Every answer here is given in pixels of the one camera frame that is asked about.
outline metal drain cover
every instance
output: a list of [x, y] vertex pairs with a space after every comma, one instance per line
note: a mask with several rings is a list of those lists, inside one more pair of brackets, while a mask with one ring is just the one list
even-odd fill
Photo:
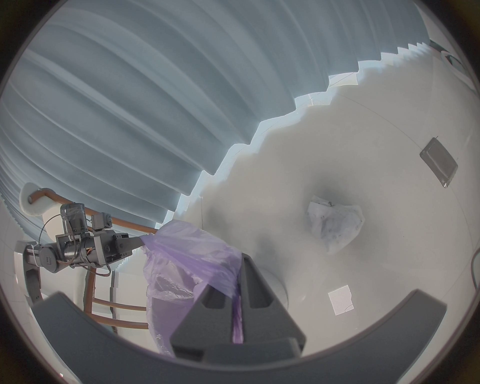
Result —
[[430, 167], [440, 183], [446, 188], [458, 169], [458, 164], [441, 142], [435, 137], [420, 152], [420, 157]]

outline trash bag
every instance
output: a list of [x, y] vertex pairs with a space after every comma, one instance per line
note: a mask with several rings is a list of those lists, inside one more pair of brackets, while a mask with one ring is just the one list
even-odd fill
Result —
[[335, 254], [347, 246], [365, 222], [358, 205], [332, 204], [317, 196], [312, 198], [307, 212], [312, 234], [323, 241], [328, 254]]
[[193, 224], [172, 220], [142, 236], [147, 256], [147, 322], [160, 353], [173, 356], [170, 336], [207, 285], [233, 298], [232, 341], [243, 342], [237, 276], [241, 252]]

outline orange-brown pipe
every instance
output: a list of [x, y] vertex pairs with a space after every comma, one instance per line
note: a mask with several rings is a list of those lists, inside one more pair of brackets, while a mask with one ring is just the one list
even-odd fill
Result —
[[[53, 192], [49, 188], [42, 188], [42, 189], [39, 189], [38, 191], [33, 192], [28, 197], [28, 202], [30, 204], [33, 204], [40, 197], [43, 197], [43, 196], [46, 196], [49, 199], [52, 199], [54, 202], [59, 203], [59, 204], [71, 204], [71, 203], [73, 203], [72, 201], [67, 200], [64, 197], [62, 197], [60, 195], [57, 195], [55, 192]], [[91, 215], [96, 215], [98, 212], [94, 211], [90, 208], [85, 208], [85, 213], [87, 215], [91, 216]], [[143, 226], [143, 225], [140, 225], [140, 224], [135, 224], [135, 223], [132, 223], [130, 221], [118, 219], [116, 217], [112, 217], [112, 223], [115, 224], [115, 225], [118, 225], [120, 227], [134, 229], [134, 230], [139, 231], [139, 232], [156, 233], [156, 231], [157, 231], [155, 228], [146, 227], [146, 226]]]

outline blue-gray curtain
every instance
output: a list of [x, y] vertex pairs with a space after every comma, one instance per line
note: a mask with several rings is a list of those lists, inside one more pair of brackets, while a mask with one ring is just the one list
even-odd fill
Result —
[[154, 226], [259, 122], [358, 61], [428, 42], [407, 0], [70, 0], [0, 99], [0, 193], [26, 182]]

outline curtain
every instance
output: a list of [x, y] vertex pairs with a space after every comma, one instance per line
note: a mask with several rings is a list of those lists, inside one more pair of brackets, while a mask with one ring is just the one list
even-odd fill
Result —
[[258, 124], [358, 61], [429, 42], [409, 0], [70, 0], [0, 98], [0, 193], [26, 182], [154, 226]]

